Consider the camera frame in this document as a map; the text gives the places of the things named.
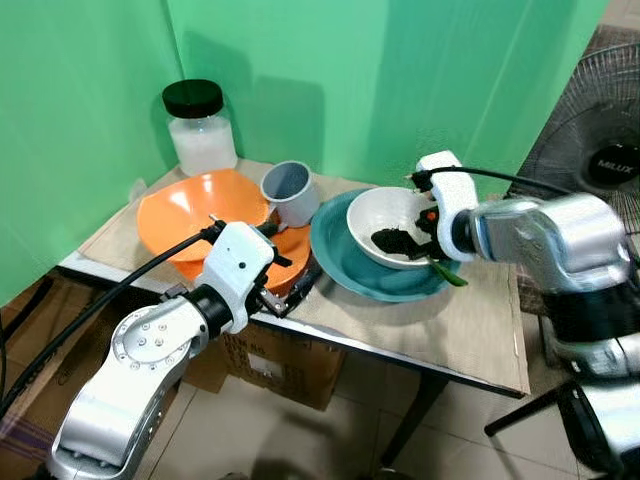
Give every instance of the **gray cup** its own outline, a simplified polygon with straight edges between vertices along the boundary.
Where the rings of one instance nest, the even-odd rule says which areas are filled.
[[[275,165],[260,182],[262,195],[278,210],[281,224],[302,227],[320,206],[311,171],[300,162]]]

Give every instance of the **table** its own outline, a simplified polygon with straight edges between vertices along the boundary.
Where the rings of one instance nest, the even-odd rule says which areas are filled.
[[[241,160],[237,169],[255,182],[269,164]],[[174,169],[148,192],[184,178]],[[314,175],[321,200],[367,184]],[[140,243],[135,214],[126,205],[59,265],[85,282],[117,282],[151,259]],[[415,304],[385,304],[360,297],[323,275],[307,299],[285,319],[259,312],[252,321],[374,355],[420,372],[416,397],[381,458],[390,466],[449,381],[514,398],[529,393],[515,267],[476,261],[461,276],[469,286],[447,289]],[[155,295],[186,281],[169,263],[133,287]]]

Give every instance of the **green vegetable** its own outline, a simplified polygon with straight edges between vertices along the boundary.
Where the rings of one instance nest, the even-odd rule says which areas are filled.
[[[438,273],[438,275],[440,275],[444,280],[449,282],[454,287],[464,287],[465,285],[469,285],[469,282],[467,282],[464,278],[460,278],[451,270],[443,267],[442,265],[440,265],[439,262],[436,262],[431,257],[427,257],[427,258],[429,259],[430,265]]]

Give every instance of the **tile floor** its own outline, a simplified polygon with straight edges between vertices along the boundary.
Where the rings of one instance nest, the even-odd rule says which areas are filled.
[[[563,379],[540,355],[537,320],[525,316],[533,394]],[[234,377],[219,394],[183,385],[138,480],[354,480],[376,468],[418,384],[410,370],[350,354],[325,412]],[[557,408],[487,438],[482,428],[521,401],[450,383],[401,452],[397,470],[419,479],[578,479]]]

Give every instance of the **teal plate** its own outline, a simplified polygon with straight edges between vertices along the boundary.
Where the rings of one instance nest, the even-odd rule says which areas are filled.
[[[343,193],[316,212],[311,222],[311,249],[325,272],[352,292],[382,302],[415,302],[438,293],[449,284],[431,267],[394,270],[383,267],[360,251],[347,227],[349,204],[363,190]],[[452,272],[459,262],[443,261]]]

